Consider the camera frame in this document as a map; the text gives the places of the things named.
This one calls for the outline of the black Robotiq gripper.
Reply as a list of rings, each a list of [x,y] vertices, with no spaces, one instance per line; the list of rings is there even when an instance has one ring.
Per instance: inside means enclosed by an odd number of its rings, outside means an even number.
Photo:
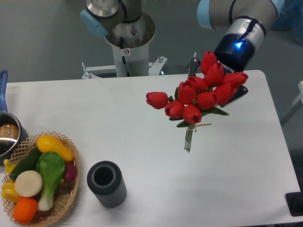
[[[214,51],[217,61],[223,66],[225,74],[242,72],[254,53],[253,44],[246,39],[241,40],[240,35],[237,34],[225,35]],[[200,68],[200,64],[201,61],[198,58],[194,57],[191,59],[188,67],[188,78],[196,76],[196,71]],[[235,95],[227,103],[220,105],[220,107],[224,108],[247,93],[248,89],[244,85],[240,86]]]

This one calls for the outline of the grey robot arm with blue caps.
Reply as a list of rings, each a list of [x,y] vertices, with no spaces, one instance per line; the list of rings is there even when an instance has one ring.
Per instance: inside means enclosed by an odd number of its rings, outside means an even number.
[[[202,0],[197,20],[205,28],[227,28],[215,49],[225,73],[243,71],[277,20],[282,0]],[[155,24],[139,0],[89,0],[81,11],[85,27],[112,46],[118,77],[159,75],[165,60],[149,62]]]

